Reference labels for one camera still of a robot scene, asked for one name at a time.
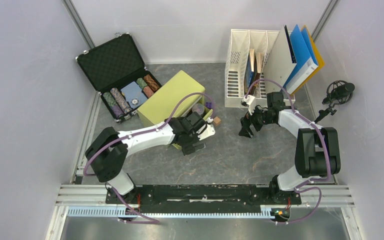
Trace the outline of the green drawer cabinet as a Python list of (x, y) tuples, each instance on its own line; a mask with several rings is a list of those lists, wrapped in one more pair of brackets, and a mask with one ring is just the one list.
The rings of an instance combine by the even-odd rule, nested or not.
[(184, 117), (194, 104), (204, 102), (204, 92), (204, 86), (181, 70), (137, 109), (138, 116), (146, 129), (152, 129), (171, 114)]

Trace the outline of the brown small book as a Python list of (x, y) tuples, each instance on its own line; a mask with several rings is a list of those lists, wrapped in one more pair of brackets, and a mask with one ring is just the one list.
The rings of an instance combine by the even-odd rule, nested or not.
[(249, 94), (253, 95), (257, 88), (257, 84), (253, 84), (253, 82), (261, 77), (264, 54), (262, 52), (256, 52), (255, 49), (250, 49), (249, 53), (253, 55), (253, 58), (250, 60), (251, 78), (248, 81), (248, 87), (250, 88)]

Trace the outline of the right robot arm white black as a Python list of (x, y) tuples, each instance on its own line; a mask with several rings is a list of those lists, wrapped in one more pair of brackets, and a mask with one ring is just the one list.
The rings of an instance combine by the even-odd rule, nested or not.
[(247, 95), (241, 104), (248, 108), (240, 119), (239, 136), (252, 138), (254, 131), (264, 125), (276, 124), (296, 137), (294, 166), (276, 175), (269, 184), (269, 199), (282, 204), (289, 198), (289, 192), (314, 181), (330, 181), (341, 170), (338, 132), (333, 127), (322, 127), (299, 113), (293, 106), (286, 105), (280, 92), (267, 95), (267, 106), (257, 104), (256, 98)]

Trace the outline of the purple cube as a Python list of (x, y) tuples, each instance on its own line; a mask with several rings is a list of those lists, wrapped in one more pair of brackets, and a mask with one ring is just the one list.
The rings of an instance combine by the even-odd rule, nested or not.
[(205, 107), (208, 108), (208, 109), (212, 109), (212, 103), (211, 102), (206, 102), (205, 103)]

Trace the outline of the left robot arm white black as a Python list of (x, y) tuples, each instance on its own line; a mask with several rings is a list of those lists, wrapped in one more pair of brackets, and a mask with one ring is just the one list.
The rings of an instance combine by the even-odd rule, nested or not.
[(156, 125), (130, 131), (116, 131), (110, 126), (85, 151), (84, 176), (87, 176), (88, 168), (92, 168), (99, 182), (108, 183), (117, 190), (120, 200), (131, 204), (137, 198), (137, 190), (131, 177), (123, 170), (127, 157), (168, 145), (178, 145), (183, 155), (190, 155), (204, 148), (203, 141), (215, 133), (212, 121), (203, 119), (196, 112), (169, 117)]

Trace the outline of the white paper box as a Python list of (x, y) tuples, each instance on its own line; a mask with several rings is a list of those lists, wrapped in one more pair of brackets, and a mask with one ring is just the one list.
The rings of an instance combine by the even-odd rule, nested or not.
[(263, 68), (265, 79), (269, 79), (284, 86), (295, 66), (296, 57), (292, 47), (287, 25), (280, 30)]

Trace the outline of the Animal Farm book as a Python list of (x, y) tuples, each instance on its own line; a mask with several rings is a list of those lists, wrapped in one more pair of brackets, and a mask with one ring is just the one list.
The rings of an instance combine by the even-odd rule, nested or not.
[(248, 89), (254, 79), (254, 73), (255, 73), (255, 49), (250, 48), (248, 52), (244, 80), (243, 80), (245, 94), (248, 92)]

